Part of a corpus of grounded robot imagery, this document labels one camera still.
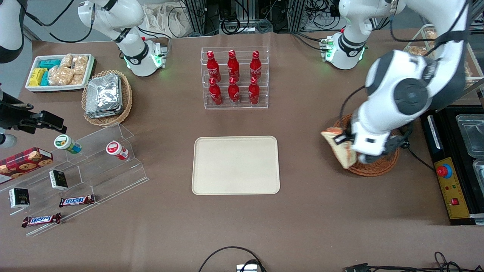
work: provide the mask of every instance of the white tray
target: white tray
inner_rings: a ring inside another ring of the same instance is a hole
[[[51,56],[38,56],[35,57],[32,67],[30,68],[29,77],[27,77],[27,82],[25,82],[25,88],[31,92],[60,92],[60,91],[72,91],[72,90],[79,90],[81,91],[84,89],[84,86],[89,81],[89,77],[91,76],[92,67],[94,65],[94,56],[91,54],[73,54],[73,55],[84,55],[87,56],[88,59],[88,66],[86,71],[84,72],[84,79],[82,80],[81,84],[76,85],[65,85],[65,86],[29,86],[29,80],[32,76],[33,69],[39,68],[39,63],[41,60],[55,60],[55,59],[62,59],[65,55],[51,55]]]
[[[279,156],[273,136],[201,137],[195,141],[194,194],[272,195],[279,188]]]

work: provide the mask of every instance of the brown table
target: brown table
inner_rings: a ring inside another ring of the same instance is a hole
[[[398,31],[411,38],[416,30]],[[314,36],[323,37],[327,33]],[[269,45],[270,106],[266,110],[205,110],[200,83],[202,46]],[[254,250],[268,271],[340,271],[372,265],[433,264],[434,251],[465,268],[483,263],[484,228],[449,226],[435,174],[402,151],[396,167],[376,178],[341,168],[319,135],[332,125],[344,98],[364,83],[373,61],[405,44],[376,31],[352,70],[322,63],[288,34],[177,39],[167,68],[147,78],[130,73],[112,42],[33,43],[33,55],[91,53],[96,71],[122,71],[134,104],[123,123],[150,181],[37,237],[24,237],[17,217],[1,212],[1,271],[197,271],[214,250]],[[20,98],[65,118],[81,138],[99,129],[87,123],[81,93]],[[357,94],[353,111],[366,99]],[[419,124],[410,140],[430,162]],[[56,133],[14,133],[14,153],[48,150]],[[191,191],[193,144],[201,136],[272,135],[279,145],[281,190],[276,195],[196,196]],[[215,255],[205,271],[233,271],[251,257],[235,250]]]

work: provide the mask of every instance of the aluminum foil container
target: aluminum foil container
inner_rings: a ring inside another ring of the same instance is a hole
[[[95,77],[88,83],[86,115],[101,118],[118,115],[123,111],[121,78],[116,74]]]

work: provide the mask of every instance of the woven basket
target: woven basket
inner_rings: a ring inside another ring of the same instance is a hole
[[[131,92],[131,86],[129,85],[128,79],[121,72],[113,71],[113,70],[102,71],[98,74],[95,74],[92,78],[105,76],[111,73],[117,74],[121,78],[122,104],[123,104],[124,110],[120,115],[107,116],[107,117],[101,117],[101,118],[90,118],[89,116],[84,114],[84,118],[93,125],[107,127],[117,122],[121,123],[126,119],[126,117],[128,117],[129,112],[131,111],[131,106],[133,104],[133,93]],[[81,106],[84,112],[86,111],[87,89],[88,87],[86,85],[84,87],[84,90],[82,91]]]
[[[351,120],[351,114],[343,117],[343,123],[348,125]],[[336,121],[334,127],[341,127],[339,120]],[[392,131],[392,135],[397,135],[396,131]],[[395,150],[392,154],[383,156],[374,163],[362,164],[356,162],[348,168],[349,171],[365,177],[376,177],[390,172],[390,170],[396,165],[398,157],[400,156],[400,148]]]

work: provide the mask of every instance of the small black box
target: small black box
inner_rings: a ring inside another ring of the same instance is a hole
[[[52,170],[49,172],[50,176],[50,183],[52,184],[52,188],[57,190],[65,190],[68,188],[67,180],[65,179],[64,172],[60,172],[58,170]]]
[[[29,191],[24,188],[12,188],[10,195],[10,208],[25,208],[30,205]]]

